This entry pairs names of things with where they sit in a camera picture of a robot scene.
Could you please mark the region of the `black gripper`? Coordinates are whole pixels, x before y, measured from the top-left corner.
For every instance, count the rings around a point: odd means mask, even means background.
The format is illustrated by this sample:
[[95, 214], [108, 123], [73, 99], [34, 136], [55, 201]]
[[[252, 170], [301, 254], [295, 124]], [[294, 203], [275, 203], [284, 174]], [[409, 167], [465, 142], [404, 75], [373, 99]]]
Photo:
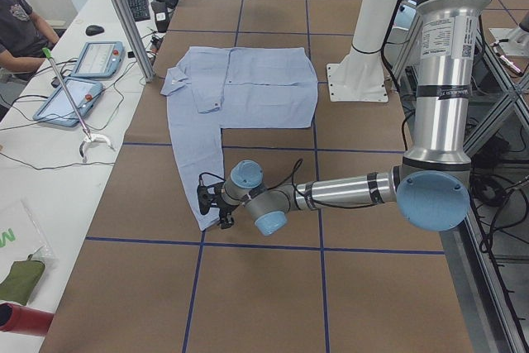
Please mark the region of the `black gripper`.
[[218, 225], [221, 229], [231, 228], [235, 224], [235, 219], [232, 213], [236, 210], [236, 206], [230, 204], [218, 204], [219, 208], [219, 222]]

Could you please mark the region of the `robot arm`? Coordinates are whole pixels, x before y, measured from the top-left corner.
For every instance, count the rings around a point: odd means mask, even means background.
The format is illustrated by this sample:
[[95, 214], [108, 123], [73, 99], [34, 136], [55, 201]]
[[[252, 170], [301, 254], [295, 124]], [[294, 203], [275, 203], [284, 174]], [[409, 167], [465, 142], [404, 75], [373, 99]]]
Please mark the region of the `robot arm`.
[[[327, 67], [333, 101], [374, 101], [384, 94], [382, 58], [402, 0], [362, 0], [349, 54]], [[263, 182], [260, 166], [241, 161], [199, 205], [218, 207], [223, 227], [246, 208], [264, 235], [286, 223], [288, 212], [319, 208], [358, 209], [395, 202], [413, 225], [445, 231], [470, 209], [470, 158], [464, 151], [474, 46], [481, 12], [491, 0], [415, 0], [422, 22], [419, 76], [411, 147], [386, 173], [313, 181]]]

